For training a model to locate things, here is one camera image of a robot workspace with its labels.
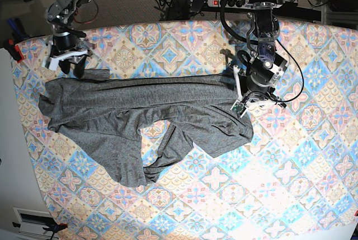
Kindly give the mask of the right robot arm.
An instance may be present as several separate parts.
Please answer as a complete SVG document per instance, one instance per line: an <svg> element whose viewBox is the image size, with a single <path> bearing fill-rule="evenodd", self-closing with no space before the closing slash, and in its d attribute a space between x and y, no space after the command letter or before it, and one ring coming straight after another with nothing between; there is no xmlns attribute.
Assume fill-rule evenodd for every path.
<svg viewBox="0 0 358 240"><path fill-rule="evenodd" d="M42 67L53 71L60 68L64 74L69 74L72 70L76 78L83 78L86 59L95 53L95 46L88 42L85 32L75 30L71 25L77 22L76 15L80 6L92 1L56 0L49 6L45 18L51 25L53 34L45 41L48 56Z"/></svg>

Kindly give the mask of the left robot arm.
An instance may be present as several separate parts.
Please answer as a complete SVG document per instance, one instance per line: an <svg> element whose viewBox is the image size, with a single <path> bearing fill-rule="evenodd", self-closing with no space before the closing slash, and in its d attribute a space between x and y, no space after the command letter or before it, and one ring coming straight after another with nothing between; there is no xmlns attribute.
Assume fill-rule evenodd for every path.
<svg viewBox="0 0 358 240"><path fill-rule="evenodd" d="M232 66L238 97L232 105L232 111L243 116L252 106L264 106L271 103L285 107L274 95L278 81L283 77L288 61L277 54L275 42L280 35L280 25L273 15L275 6L285 0L221 0L219 1L220 21L225 31L234 39L246 43L247 51L239 50L238 62L245 66ZM245 36L236 33L225 20L225 8L237 6L247 11L249 30Z"/></svg>

